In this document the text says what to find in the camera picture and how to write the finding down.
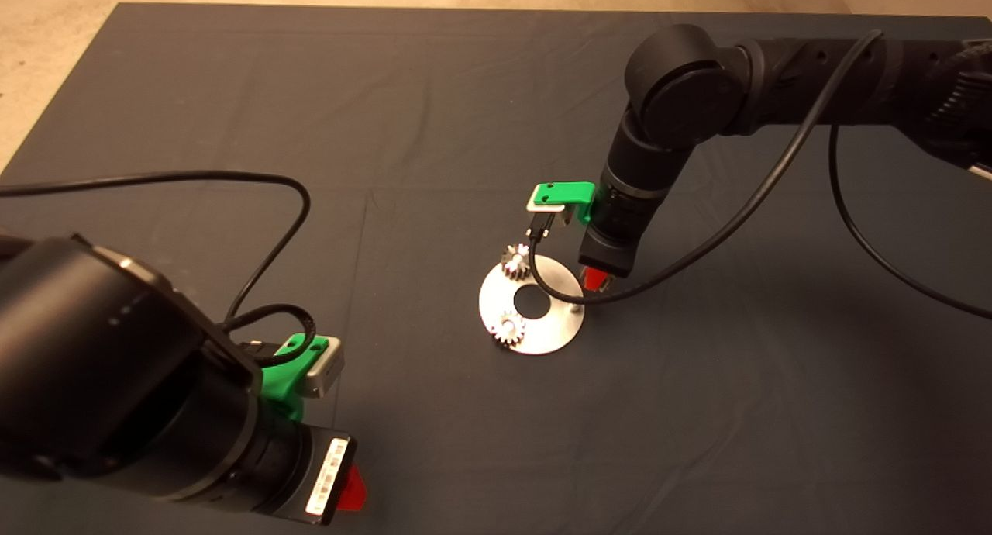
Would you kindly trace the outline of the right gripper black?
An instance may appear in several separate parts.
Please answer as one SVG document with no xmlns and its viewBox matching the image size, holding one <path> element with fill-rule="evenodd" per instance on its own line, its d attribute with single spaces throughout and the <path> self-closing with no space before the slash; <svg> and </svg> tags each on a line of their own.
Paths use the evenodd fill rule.
<svg viewBox="0 0 992 535">
<path fill-rule="evenodd" d="M 603 292 L 608 275 L 629 278 L 636 265 L 642 235 L 646 227 L 635 224 L 617 230 L 605 230 L 594 223 L 585 228 L 578 250 L 582 270 L 582 288 L 586 292 Z"/>
</svg>

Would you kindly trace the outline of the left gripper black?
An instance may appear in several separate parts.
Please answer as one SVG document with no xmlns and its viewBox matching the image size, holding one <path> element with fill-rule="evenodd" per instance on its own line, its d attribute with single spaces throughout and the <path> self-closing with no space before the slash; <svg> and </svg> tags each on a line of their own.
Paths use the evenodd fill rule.
<svg viewBox="0 0 992 535">
<path fill-rule="evenodd" d="M 352 465 L 357 440 L 343 430 L 297 425 L 288 443 L 288 471 L 277 475 L 277 489 L 260 506 L 260 514 L 327 526 L 339 510 L 358 513 L 367 488 L 358 465 Z"/>
</svg>

